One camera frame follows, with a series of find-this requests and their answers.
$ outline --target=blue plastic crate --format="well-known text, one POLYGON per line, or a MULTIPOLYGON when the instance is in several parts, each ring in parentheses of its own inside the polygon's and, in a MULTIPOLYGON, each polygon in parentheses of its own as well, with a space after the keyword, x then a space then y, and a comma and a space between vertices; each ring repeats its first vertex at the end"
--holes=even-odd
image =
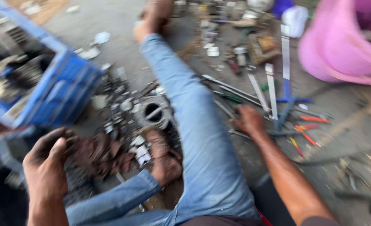
POLYGON ((7 114, 11 106, 0 103, 0 122, 11 128, 74 123, 100 84, 102 71, 7 3, 0 1, 0 11, 56 53, 16 119, 7 114))

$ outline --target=dirt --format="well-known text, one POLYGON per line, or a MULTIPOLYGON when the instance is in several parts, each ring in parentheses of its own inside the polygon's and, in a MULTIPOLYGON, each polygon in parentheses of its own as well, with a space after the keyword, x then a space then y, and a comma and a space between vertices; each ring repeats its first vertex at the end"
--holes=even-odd
MULTIPOLYGON (((9 4, 18 10, 20 10, 22 3, 27 1, 28 0, 7 0, 9 4)), ((35 23, 44 24, 57 12, 64 8, 68 3, 68 0, 35 0, 35 2, 41 6, 41 11, 32 16, 27 16, 35 23)))

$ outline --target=jeans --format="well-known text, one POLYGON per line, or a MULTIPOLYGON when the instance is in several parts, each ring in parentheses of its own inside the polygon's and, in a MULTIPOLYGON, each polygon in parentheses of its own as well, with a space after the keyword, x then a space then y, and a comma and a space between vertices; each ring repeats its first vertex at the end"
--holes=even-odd
POLYGON ((143 170, 107 192, 68 207, 69 224, 173 226, 198 216, 259 219, 211 91, 160 34, 149 34, 140 51, 165 88, 178 121, 183 148, 183 195, 174 210, 124 216, 161 189, 151 174, 143 170))

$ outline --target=dirty hand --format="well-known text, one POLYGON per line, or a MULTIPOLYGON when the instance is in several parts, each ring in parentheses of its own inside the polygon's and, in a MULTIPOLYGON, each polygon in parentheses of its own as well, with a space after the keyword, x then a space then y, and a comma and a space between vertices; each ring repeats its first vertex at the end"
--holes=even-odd
POLYGON ((66 128, 42 136, 26 155, 22 166, 31 198, 62 199, 68 189, 63 165, 66 149, 78 139, 66 128))
POLYGON ((263 117, 251 106, 237 105, 240 118, 233 118, 231 121, 238 130, 249 134, 251 137, 258 134, 265 134, 263 117))

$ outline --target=pink plastic bucket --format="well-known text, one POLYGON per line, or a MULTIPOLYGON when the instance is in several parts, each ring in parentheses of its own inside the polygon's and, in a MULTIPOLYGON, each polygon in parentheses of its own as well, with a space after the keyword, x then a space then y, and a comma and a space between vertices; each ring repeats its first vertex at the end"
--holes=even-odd
POLYGON ((322 0, 300 40, 303 68, 328 82, 371 84, 371 43, 361 27, 371 29, 371 0, 322 0))

